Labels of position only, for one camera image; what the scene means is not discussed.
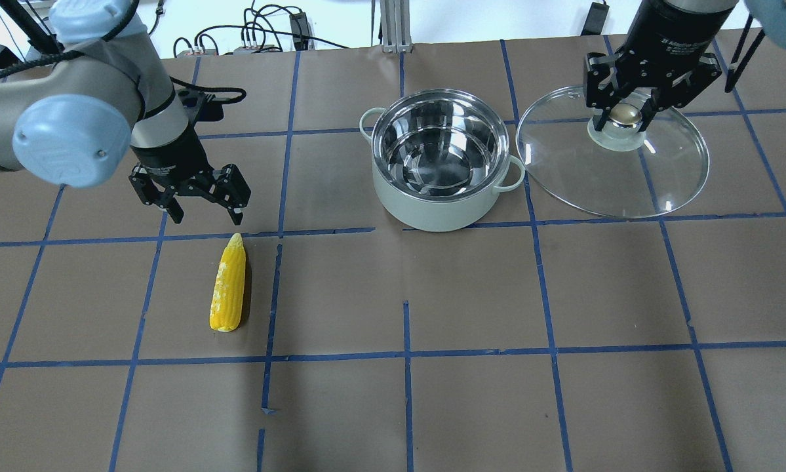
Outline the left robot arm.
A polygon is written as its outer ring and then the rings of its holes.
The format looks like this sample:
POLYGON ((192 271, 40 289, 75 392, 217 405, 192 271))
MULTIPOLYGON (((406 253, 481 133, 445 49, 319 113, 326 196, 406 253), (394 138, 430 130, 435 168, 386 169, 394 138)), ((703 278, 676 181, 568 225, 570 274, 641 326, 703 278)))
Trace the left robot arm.
POLYGON ((0 173, 26 170, 57 186, 107 182, 129 151, 141 203, 174 223, 178 197, 200 197, 243 220, 251 190, 237 165, 214 168, 195 125, 219 121, 237 87, 171 77, 136 1, 58 1, 49 18, 63 50, 0 71, 0 173))

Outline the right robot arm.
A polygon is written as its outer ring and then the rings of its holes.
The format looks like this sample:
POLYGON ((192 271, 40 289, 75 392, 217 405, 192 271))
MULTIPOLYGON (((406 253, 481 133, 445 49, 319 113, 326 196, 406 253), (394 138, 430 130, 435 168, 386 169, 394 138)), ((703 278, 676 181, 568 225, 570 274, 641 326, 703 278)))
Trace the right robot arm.
MULTIPOLYGON (((585 57, 583 93, 594 110, 591 128, 602 131, 617 105, 637 89, 650 90, 639 110, 639 129, 669 108, 683 108, 716 81, 722 69, 707 47, 720 31, 734 1, 642 1, 627 38, 613 54, 585 57)), ((786 50, 786 1, 747 1, 750 21, 761 31, 746 53, 737 51, 726 78, 731 92, 765 37, 786 50)))

